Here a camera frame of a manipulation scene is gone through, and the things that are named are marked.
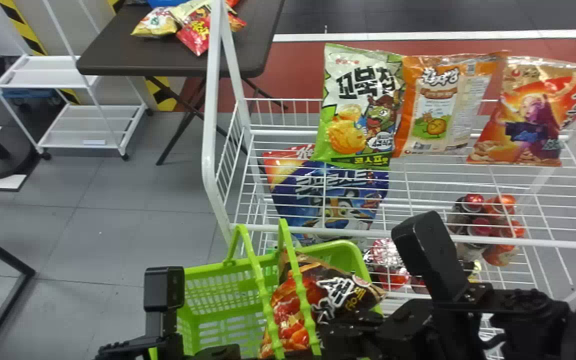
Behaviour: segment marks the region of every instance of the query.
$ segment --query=white shelf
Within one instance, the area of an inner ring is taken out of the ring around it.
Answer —
[[[85,75],[90,87],[99,79]],[[70,56],[22,55],[0,77],[3,89],[86,89],[82,75]]]
[[[102,105],[119,148],[125,149],[145,105]],[[39,141],[44,148],[117,149],[113,134],[94,105],[67,104]]]

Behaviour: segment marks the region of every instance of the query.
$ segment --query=dark table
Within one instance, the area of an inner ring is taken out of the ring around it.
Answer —
[[[249,78],[262,75],[268,61],[270,45],[284,0],[241,0],[235,7],[238,16],[247,22],[242,30],[233,33],[237,61],[242,80],[258,94],[272,98],[257,87]],[[190,121],[197,116],[203,120],[199,109],[204,104],[202,92],[206,85],[208,51],[196,56],[175,36],[148,39],[130,35],[135,25],[151,11],[149,6],[124,6],[92,41],[77,61],[77,70],[83,75],[99,76],[145,76],[167,96],[178,100],[187,110],[182,121],[157,160],[160,166],[166,160]],[[222,52],[219,76],[228,77],[228,64]],[[160,82],[156,76],[185,76],[203,78],[188,100],[176,94]],[[217,132],[226,131],[217,126]]]

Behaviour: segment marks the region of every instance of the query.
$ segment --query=white trim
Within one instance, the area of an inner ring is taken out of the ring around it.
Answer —
[[[422,32],[341,32],[327,34],[275,34],[274,43],[326,41],[423,41],[423,40],[501,40],[576,39],[576,29],[508,31],[422,31]]]

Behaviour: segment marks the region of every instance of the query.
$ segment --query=yellow snack bag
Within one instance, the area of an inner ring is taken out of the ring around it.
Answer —
[[[506,52],[404,56],[406,93],[393,157],[443,153],[468,144],[490,78]]]
[[[155,7],[135,26],[131,35],[136,37],[160,38],[176,33],[178,30],[175,18],[169,6]]]

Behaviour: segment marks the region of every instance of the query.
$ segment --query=green plastic basket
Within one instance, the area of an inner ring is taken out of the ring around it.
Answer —
[[[285,219],[279,220],[278,234],[277,250],[257,256],[245,225],[237,225],[223,262],[185,269],[185,304],[177,312],[177,328],[183,336],[185,355],[195,355],[207,347],[239,344],[243,358],[256,358],[264,328],[270,324],[268,330],[275,357],[285,358],[270,308],[270,296],[279,285],[277,265],[284,247],[297,284],[296,291],[310,337],[311,351],[321,355]],[[233,259],[240,239],[247,258]],[[302,247],[299,251],[370,281],[361,252],[350,241],[331,241]]]

